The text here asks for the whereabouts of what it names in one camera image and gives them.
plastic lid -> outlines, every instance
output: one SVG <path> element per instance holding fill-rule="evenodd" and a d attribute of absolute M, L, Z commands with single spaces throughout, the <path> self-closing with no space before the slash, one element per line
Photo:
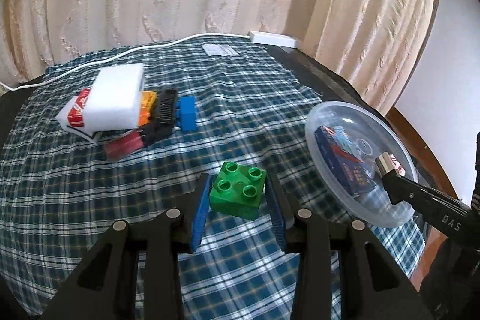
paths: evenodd
<path fill-rule="evenodd" d="M 305 136 L 320 176 L 349 212 L 385 228 L 413 216 L 406 202 L 392 206 L 375 170 L 375 159 L 388 152 L 405 169 L 406 178 L 418 181 L 409 153 L 380 119 L 349 103 L 324 102 L 309 113 Z"/>

green toy block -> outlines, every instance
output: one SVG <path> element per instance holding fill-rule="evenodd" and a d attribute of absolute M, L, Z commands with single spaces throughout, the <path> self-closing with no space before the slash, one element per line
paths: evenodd
<path fill-rule="evenodd" d="M 231 216 L 255 220 L 267 171 L 224 162 L 210 191 L 210 207 Z"/>

power cord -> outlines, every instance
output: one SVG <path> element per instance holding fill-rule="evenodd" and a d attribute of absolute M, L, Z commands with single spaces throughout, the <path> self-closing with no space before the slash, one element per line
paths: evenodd
<path fill-rule="evenodd" d="M 169 47 L 169 46 L 174 46 L 174 45 L 183 43 L 184 41 L 187 41 L 187 40 L 190 40 L 190 39 L 194 39 L 194 38 L 197 38 L 197 37 L 205 37 L 205 36 L 238 37 L 238 38 L 243 38 L 243 39 L 250 39 L 250 36 L 243 36 L 243 35 L 241 35 L 241 34 L 199 33 L 199 34 L 194 34 L 193 36 L 185 37 L 185 38 L 180 39 L 180 40 L 177 40 L 177 41 L 173 41 L 173 42 L 171 42 L 171 43 L 155 44 L 155 45 L 144 45 L 144 46 L 139 46 L 139 47 L 137 47 L 137 48 L 131 48 L 131 49 L 129 49 L 128 51 L 119 53 L 118 55 L 109 57 L 109 58 L 104 59 L 104 60 L 98 60 L 98 61 L 94 61 L 94 62 L 90 62 L 90 63 L 81 64 L 81 65 L 79 65 L 78 67 L 72 68 L 70 71 L 67 71 L 67 72 L 65 72 L 65 73 L 63 73 L 63 74 L 61 74 L 61 75 L 56 76 L 56 77 L 52 77 L 52 79 L 46 80 L 45 82 L 35 83 L 35 84 L 30 84 L 30 85 L 25 85 L 25 86 L 19 86 L 19 87 L 15 87 L 15 88 L 14 88 L 14 87 L 7 86 L 6 84 L 3 84 L 2 82 L 0 82 L 0 86 L 2 86 L 3 88 L 6 88 L 6 89 L 9 90 L 9 91 L 18 91 L 18 90 L 22 90 L 22 89 L 24 89 L 24 88 L 32 88 L 32 87 L 46 86 L 46 85 L 54 82 L 55 80 L 59 80 L 60 78 L 66 76 L 66 75 L 71 74 L 72 72 L 75 72 L 75 71 L 77 71 L 77 70 L 79 70 L 79 69 L 82 69 L 82 68 L 85 68 L 85 67 L 89 67 L 89 66 L 91 66 L 91 65 L 105 64 L 105 63 L 111 62 L 112 60 L 117 60 L 117 59 L 119 59 L 119 58 L 121 58 L 121 57 L 124 57 L 124 56 L 126 56 L 126 55 L 129 55 L 130 53 L 137 52 L 137 51 L 141 51 L 142 49 L 167 48 L 167 47 Z"/>

checkered fabric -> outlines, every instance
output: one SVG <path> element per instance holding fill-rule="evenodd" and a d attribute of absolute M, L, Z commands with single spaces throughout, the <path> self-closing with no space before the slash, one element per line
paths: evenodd
<path fill-rule="evenodd" d="M 239 56 L 209 57 L 203 44 L 228 44 Z M 76 65 L 123 52 L 96 52 L 55 65 L 45 79 Z M 194 95 L 198 131 L 179 129 L 168 139 L 116 163 L 106 160 L 105 134 L 92 145 L 63 131 L 55 116 L 92 85 L 98 66 L 86 67 L 38 88 L 23 106 L 5 144 L 0 168 L 0 265 L 10 289 L 30 314 L 39 314 L 61 282 L 113 221 L 152 219 L 175 195 L 193 190 L 201 172 L 219 172 L 222 162 L 275 172 L 301 204 L 334 221 L 351 216 L 322 183 L 310 159 L 304 124 L 320 96 L 299 84 L 264 48 L 245 39 L 201 38 L 162 49 L 145 49 L 109 65 L 143 62 L 146 89 L 165 87 Z M 277 246 L 262 201 L 248 222 L 209 212 L 202 244 L 181 255 L 181 285 L 188 319 L 288 319 L 298 256 Z M 396 229 L 374 228 L 406 275 L 424 247 L 410 221 Z M 137 287 L 137 317 L 143 313 L 145 259 Z M 339 318 L 338 258 L 332 318 Z"/>

